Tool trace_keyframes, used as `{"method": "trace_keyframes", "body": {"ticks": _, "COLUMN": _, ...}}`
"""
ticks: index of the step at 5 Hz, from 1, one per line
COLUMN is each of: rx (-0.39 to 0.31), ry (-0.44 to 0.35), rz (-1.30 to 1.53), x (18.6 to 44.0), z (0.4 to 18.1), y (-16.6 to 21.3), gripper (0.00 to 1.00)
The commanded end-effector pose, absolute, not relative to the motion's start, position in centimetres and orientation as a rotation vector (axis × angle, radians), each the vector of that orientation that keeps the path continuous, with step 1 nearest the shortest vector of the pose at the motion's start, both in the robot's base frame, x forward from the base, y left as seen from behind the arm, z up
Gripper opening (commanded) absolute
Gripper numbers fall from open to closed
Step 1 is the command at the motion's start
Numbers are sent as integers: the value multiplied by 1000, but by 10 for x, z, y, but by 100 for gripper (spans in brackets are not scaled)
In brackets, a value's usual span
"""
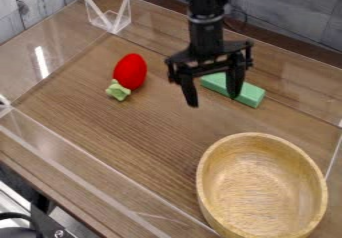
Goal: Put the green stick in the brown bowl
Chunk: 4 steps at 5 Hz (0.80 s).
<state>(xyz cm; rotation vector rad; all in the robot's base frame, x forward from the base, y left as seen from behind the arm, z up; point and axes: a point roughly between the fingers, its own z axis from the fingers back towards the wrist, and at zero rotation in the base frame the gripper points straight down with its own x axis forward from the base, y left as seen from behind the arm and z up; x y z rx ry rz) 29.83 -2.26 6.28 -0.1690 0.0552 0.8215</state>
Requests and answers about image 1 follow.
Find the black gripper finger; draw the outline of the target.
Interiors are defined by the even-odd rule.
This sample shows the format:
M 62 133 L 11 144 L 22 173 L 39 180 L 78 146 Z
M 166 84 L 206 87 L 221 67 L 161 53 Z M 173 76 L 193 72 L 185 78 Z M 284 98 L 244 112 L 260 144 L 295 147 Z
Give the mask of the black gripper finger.
M 226 71 L 226 89 L 232 99 L 236 99 L 242 90 L 245 82 L 246 61 L 241 52 L 234 53 L 229 58 Z
M 178 80 L 180 80 L 180 85 L 182 87 L 184 95 L 188 101 L 188 104 L 197 108 L 198 107 L 198 93 L 197 93 L 197 88 L 194 84 L 194 75 L 190 71 L 189 68 L 186 67 L 180 67 L 178 71 Z

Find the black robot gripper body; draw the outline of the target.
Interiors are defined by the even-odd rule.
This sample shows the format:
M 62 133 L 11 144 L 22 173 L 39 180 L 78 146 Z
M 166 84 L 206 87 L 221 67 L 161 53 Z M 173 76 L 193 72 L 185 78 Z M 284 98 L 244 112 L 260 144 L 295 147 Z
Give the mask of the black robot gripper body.
M 244 77 L 253 66 L 252 40 L 226 41 L 224 16 L 189 16 L 189 46 L 166 59 L 170 77 L 201 77 L 228 72 Z

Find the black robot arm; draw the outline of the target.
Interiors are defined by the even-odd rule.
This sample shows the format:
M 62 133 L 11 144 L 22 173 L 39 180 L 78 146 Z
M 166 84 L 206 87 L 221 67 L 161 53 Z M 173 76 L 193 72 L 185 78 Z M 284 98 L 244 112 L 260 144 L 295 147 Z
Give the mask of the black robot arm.
M 252 40 L 226 41 L 224 37 L 225 6 L 230 0 L 186 0 L 190 43 L 166 60 L 169 80 L 182 87 L 188 104 L 198 107 L 194 79 L 224 72 L 232 99 L 241 92 L 246 71 L 253 66 Z

